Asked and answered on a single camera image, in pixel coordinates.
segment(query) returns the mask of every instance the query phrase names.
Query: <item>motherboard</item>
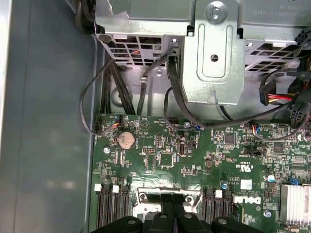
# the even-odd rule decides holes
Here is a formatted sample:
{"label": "motherboard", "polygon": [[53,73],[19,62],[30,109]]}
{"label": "motherboard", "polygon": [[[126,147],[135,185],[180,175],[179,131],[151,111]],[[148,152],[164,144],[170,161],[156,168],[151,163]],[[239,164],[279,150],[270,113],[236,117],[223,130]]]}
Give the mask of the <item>motherboard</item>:
{"label": "motherboard", "polygon": [[[185,211],[207,223],[230,216],[267,233],[309,231],[311,144],[303,133],[266,142],[250,124],[181,132],[162,117],[97,117],[96,130],[109,126],[94,142],[90,232],[123,216],[160,212],[163,193],[179,194]],[[266,138],[290,131],[284,124],[256,128]]]}

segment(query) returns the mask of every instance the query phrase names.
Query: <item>black cable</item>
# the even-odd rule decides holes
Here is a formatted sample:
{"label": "black cable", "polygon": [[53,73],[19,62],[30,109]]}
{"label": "black cable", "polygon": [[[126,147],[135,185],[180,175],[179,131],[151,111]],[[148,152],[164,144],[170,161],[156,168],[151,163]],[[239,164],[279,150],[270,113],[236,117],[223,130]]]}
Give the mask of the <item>black cable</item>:
{"label": "black cable", "polygon": [[200,120],[196,119],[190,113],[190,111],[188,110],[188,108],[184,102],[184,98],[183,98],[181,88],[180,88],[180,85],[178,82],[175,60],[173,57],[169,58],[169,74],[170,74],[170,80],[171,80],[171,84],[172,84],[172,90],[173,90],[175,99],[177,101],[177,104],[178,104],[179,108],[181,109],[182,113],[184,114],[184,116],[188,120],[192,121],[194,124],[196,124],[202,128],[205,128],[205,129],[230,127],[230,126],[246,123],[246,122],[249,122],[251,120],[262,119],[262,118],[269,116],[272,113],[275,113],[275,112],[278,112],[282,109],[285,109],[289,104],[291,104],[291,102],[286,103],[286,104],[282,104],[282,105],[280,105],[274,109],[271,109],[267,112],[263,112],[263,113],[260,113],[260,114],[254,115],[254,116],[249,116],[249,117],[245,117],[245,118],[241,118],[241,119],[237,119],[237,120],[220,122],[220,123],[202,123]]}
{"label": "black cable", "polygon": [[90,22],[94,22],[94,15],[92,14],[93,5],[91,5],[91,2],[87,0],[80,0],[80,3],[82,5],[83,13],[86,18]]}
{"label": "black cable", "polygon": [[222,111],[222,113],[225,116],[225,118],[227,118],[228,120],[233,120],[233,118],[229,115],[229,113],[227,112],[227,110],[225,109],[224,106],[220,105],[219,108]]}
{"label": "black cable", "polygon": [[106,106],[106,100],[105,100],[105,90],[106,90],[106,71],[107,70],[105,70],[104,71],[104,73],[103,73],[103,85],[102,85],[102,95],[101,95],[101,109],[100,109],[100,112],[101,113],[105,113],[105,106]]}
{"label": "black cable", "polygon": [[127,87],[122,79],[121,74],[119,73],[119,70],[117,68],[117,65],[113,63],[110,67],[112,77],[115,81],[115,84],[117,86],[117,90],[123,105],[123,108],[125,110],[125,113],[128,115],[135,115],[135,110],[132,104],[132,100],[130,97],[130,94],[127,90]]}
{"label": "black cable", "polygon": [[286,135],[286,136],[284,136],[284,137],[279,137],[279,138],[265,138],[265,137],[262,137],[262,136],[260,136],[260,135],[258,135],[258,134],[256,134],[255,137],[257,137],[257,138],[259,138],[259,139],[261,139],[261,140],[263,140],[263,141],[267,141],[267,142],[276,142],[276,141],[286,140],[286,139],[288,139],[288,138],[290,138],[290,137],[292,137],[292,136],[295,136],[296,133],[298,133],[299,130],[302,129],[302,127],[306,124],[306,122],[307,122],[307,120],[308,120],[308,117],[309,117],[309,115],[306,115],[306,116],[304,117],[304,119],[299,123],[299,126],[298,126],[293,132],[291,132],[289,135]]}
{"label": "black cable", "polygon": [[94,25],[92,26],[85,18],[80,0],[76,1],[76,13],[74,16],[76,27],[85,34],[94,34]]}
{"label": "black cable", "polygon": [[[151,70],[153,70],[154,68],[162,65],[163,63],[166,62],[167,59],[167,55],[161,57],[159,60],[153,62],[147,69],[146,71],[143,73],[143,77],[148,77],[148,74],[151,72]],[[142,112],[142,108],[144,105],[144,101],[145,101],[145,97],[146,97],[146,89],[147,89],[147,83],[141,83],[140,86],[140,98],[139,98],[139,102],[137,105],[137,115],[141,115]]]}
{"label": "black cable", "polygon": [[170,123],[170,120],[167,117],[167,109],[168,109],[168,102],[169,102],[169,93],[170,93],[171,90],[172,90],[172,88],[170,87],[167,90],[167,92],[165,93],[165,97],[164,97],[163,114],[164,114],[164,119],[166,121],[166,124],[168,126],[170,126],[172,129],[177,130],[177,131],[187,132],[187,131],[196,130],[195,127],[189,127],[189,128],[182,127],[182,128],[180,128],[180,127],[174,126],[172,123]]}
{"label": "black cable", "polygon": [[142,112],[142,108],[144,106],[144,101],[146,97],[147,83],[141,83],[140,85],[140,98],[137,105],[137,115],[140,116]]}
{"label": "black cable", "polygon": [[110,69],[107,69],[106,74],[106,86],[104,89],[104,95],[105,95],[105,109],[106,113],[111,113],[111,101],[110,101],[110,94],[111,94],[111,72]]}
{"label": "black cable", "polygon": [[[232,120],[232,121],[225,121],[225,122],[215,122],[215,123],[202,123],[200,122],[200,124],[196,124],[200,127],[203,127],[205,129],[213,129],[213,128],[225,128],[225,127],[231,127],[231,126],[235,126],[235,125],[239,125],[239,124],[243,124],[243,123],[247,123],[249,121],[252,120],[258,120],[258,119],[263,119],[267,116],[269,116],[272,113],[276,113],[280,110],[283,110],[284,108],[286,108],[289,105],[289,103],[283,104],[281,106],[278,106],[274,109],[271,109],[267,112],[263,112],[257,115],[253,115],[253,116],[248,116],[245,118],[241,118],[241,119],[236,119],[236,120]],[[164,116],[166,116],[166,112],[168,109],[168,98],[164,99],[164,108],[163,108],[163,114]]]}
{"label": "black cable", "polygon": [[98,73],[95,75],[95,77],[89,82],[88,85],[86,85],[86,87],[85,87],[85,89],[83,90],[83,92],[82,92],[82,94],[81,94],[81,97],[80,97],[79,109],[80,109],[80,114],[81,114],[82,123],[83,123],[84,127],[86,128],[86,130],[87,130],[89,133],[93,134],[93,135],[104,135],[105,133],[107,133],[108,131],[110,131],[110,130],[113,128],[113,124],[112,124],[111,126],[107,127],[107,128],[106,128],[104,131],[102,131],[102,132],[96,133],[96,132],[92,131],[92,130],[89,128],[89,126],[87,125],[87,123],[86,123],[86,118],[85,118],[85,116],[84,116],[84,107],[83,107],[84,96],[86,95],[86,92],[87,92],[87,90],[90,88],[90,86],[92,86],[92,84],[93,84],[96,80],[98,80],[98,79],[101,77],[102,73],[108,68],[108,66],[110,66],[110,65],[112,64],[112,62],[113,62],[113,59],[111,59],[110,61],[108,61],[108,62],[98,71]]}

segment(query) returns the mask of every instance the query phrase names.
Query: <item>yellow wire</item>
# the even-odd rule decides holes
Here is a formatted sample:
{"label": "yellow wire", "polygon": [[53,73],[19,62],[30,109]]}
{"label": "yellow wire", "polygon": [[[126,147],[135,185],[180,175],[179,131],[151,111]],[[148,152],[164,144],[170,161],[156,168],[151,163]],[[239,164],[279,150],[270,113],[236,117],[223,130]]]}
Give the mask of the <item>yellow wire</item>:
{"label": "yellow wire", "polygon": [[277,101],[278,99],[271,99],[271,100],[269,100],[269,103],[271,103],[271,102],[274,102],[274,101]]}

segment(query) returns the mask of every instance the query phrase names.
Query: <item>metal heatsink fins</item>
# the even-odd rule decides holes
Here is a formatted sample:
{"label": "metal heatsink fins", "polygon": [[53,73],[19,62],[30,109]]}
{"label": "metal heatsink fins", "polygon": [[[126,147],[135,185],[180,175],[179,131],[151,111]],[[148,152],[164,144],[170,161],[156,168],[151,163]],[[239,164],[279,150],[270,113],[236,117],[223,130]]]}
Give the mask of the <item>metal heatsink fins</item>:
{"label": "metal heatsink fins", "polygon": [[311,225],[311,186],[282,185],[280,219],[288,225]]}

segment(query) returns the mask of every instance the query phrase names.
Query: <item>blue capacitor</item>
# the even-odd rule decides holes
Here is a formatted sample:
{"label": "blue capacitor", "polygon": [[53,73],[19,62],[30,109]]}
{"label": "blue capacitor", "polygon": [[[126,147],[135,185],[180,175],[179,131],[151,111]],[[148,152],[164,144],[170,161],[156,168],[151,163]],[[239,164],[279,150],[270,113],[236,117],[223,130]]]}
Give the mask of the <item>blue capacitor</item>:
{"label": "blue capacitor", "polygon": [[220,186],[222,189],[226,190],[228,188],[228,184],[226,181],[220,181]]}
{"label": "blue capacitor", "polygon": [[274,177],[274,175],[269,175],[267,178],[267,181],[270,183],[273,183],[276,180],[276,178]]}

